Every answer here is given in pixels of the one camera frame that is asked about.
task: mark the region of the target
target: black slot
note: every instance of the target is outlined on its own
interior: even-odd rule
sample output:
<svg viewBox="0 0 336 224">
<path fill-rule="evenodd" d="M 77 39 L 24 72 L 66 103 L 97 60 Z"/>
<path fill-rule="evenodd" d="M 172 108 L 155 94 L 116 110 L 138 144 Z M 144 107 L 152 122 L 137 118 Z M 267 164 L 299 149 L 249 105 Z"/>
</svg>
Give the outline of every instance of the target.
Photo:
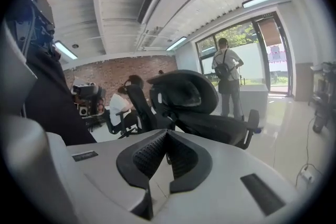
<svg viewBox="0 0 336 224">
<path fill-rule="evenodd" d="M 74 154 L 72 157 L 74 158 L 75 162 L 83 161 L 85 159 L 90 159 L 93 157 L 98 156 L 98 153 L 95 151 L 88 151 L 79 154 Z"/>
<path fill-rule="evenodd" d="M 240 178 L 266 216 L 274 213 L 285 203 L 256 174 Z"/>
</svg>

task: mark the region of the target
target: window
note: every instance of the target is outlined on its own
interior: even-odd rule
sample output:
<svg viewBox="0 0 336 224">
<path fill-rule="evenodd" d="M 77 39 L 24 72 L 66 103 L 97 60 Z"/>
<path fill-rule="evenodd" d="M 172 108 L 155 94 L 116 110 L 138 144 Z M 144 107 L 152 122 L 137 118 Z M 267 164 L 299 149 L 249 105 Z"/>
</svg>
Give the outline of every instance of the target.
<svg viewBox="0 0 336 224">
<path fill-rule="evenodd" d="M 230 48 L 258 43 L 252 22 L 238 24 L 215 34 L 217 42 L 223 37 L 227 39 Z"/>
<path fill-rule="evenodd" d="M 263 55 L 252 21 L 230 26 L 196 43 L 203 75 L 214 86 L 218 85 L 218 78 L 215 70 L 212 69 L 212 61 L 217 51 L 216 44 L 221 38 L 227 39 L 229 48 L 237 53 L 244 62 L 244 65 L 238 68 L 241 84 L 265 84 Z"/>
<path fill-rule="evenodd" d="M 198 47 L 198 55 L 200 57 L 207 56 L 209 54 L 213 54 L 217 51 L 217 47 L 215 44 L 215 40 L 213 36 L 207 37 L 196 43 Z"/>
</svg>

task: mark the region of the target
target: red brick wall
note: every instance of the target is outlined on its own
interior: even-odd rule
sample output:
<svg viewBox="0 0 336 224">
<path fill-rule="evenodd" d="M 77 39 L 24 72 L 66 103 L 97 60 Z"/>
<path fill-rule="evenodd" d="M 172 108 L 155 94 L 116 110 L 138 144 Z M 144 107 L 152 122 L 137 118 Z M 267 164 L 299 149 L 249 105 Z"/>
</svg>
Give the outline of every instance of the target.
<svg viewBox="0 0 336 224">
<path fill-rule="evenodd" d="M 122 86 L 129 75 L 137 74 L 144 81 L 158 75 L 159 70 L 169 72 L 177 69 L 175 56 L 146 56 L 137 58 L 119 58 L 64 71 L 67 85 L 71 87 L 75 77 L 94 82 L 106 90 L 105 104 L 108 105 L 112 95 Z M 150 84 L 145 83 L 143 92 L 149 97 Z"/>
</svg>

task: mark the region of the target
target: electrical cable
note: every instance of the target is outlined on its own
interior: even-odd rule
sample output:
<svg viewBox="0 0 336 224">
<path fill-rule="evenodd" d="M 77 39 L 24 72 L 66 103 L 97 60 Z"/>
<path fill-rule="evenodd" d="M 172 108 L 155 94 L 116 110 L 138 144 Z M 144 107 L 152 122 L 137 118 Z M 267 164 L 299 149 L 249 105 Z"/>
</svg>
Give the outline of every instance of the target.
<svg viewBox="0 0 336 224">
<path fill-rule="evenodd" d="M 315 116 L 309 121 L 308 123 L 308 128 L 307 128 L 307 143 L 306 143 L 306 151 L 307 151 L 307 162 L 300 168 L 300 171 L 298 173 L 298 175 L 296 176 L 296 180 L 295 180 L 295 187 L 298 186 L 298 178 L 299 175 L 301 174 L 302 169 L 307 166 L 312 166 L 321 176 L 323 176 L 322 172 L 320 170 L 318 170 L 315 165 L 309 163 L 309 152 L 308 152 L 308 139 L 309 139 L 309 127 L 310 127 L 310 123 L 315 119 Z"/>
<path fill-rule="evenodd" d="M 29 30 L 28 30 L 28 35 L 26 36 L 26 39 L 25 39 L 25 41 L 23 43 L 23 46 L 22 46 L 22 53 L 23 53 L 23 55 L 24 55 L 25 58 L 27 58 L 29 44 L 30 44 L 30 41 L 32 39 L 32 35 L 33 35 L 33 32 L 34 32 L 34 28 L 35 28 L 35 10 L 34 10 L 34 8 L 32 6 L 30 8 L 31 8 L 31 11 L 32 11 L 32 21 L 30 22 L 30 26 L 29 26 Z M 21 116 L 23 118 L 27 117 L 25 104 L 23 104 L 23 106 L 22 106 Z"/>
<path fill-rule="evenodd" d="M 33 35 L 33 32 L 34 32 L 34 28 L 35 28 L 35 10 L 32 6 L 30 8 L 31 8 L 31 11 L 32 11 L 32 21 L 31 21 L 31 25 L 30 25 L 30 28 L 29 28 L 29 31 L 28 31 L 27 38 L 25 39 L 25 42 L 23 44 L 23 55 L 24 55 L 25 58 L 27 58 L 29 44 L 30 44 L 30 41 L 32 39 L 32 35 Z"/>
</svg>

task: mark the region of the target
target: black backpack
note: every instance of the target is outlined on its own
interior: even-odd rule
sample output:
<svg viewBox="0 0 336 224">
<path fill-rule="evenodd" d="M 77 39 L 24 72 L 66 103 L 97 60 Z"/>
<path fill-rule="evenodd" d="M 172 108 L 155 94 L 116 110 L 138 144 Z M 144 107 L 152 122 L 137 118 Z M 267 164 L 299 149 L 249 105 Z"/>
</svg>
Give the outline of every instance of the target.
<svg viewBox="0 0 336 224">
<path fill-rule="evenodd" d="M 228 79 L 228 77 L 231 75 L 231 71 L 234 69 L 234 67 L 232 69 L 229 69 L 229 66 L 226 63 L 224 63 L 226 53 L 227 53 L 227 50 L 224 53 L 223 63 L 218 63 L 216 60 L 216 57 L 214 59 L 217 63 L 217 66 L 215 67 L 215 73 L 216 73 L 216 76 L 218 76 L 218 78 L 221 80 Z"/>
</svg>

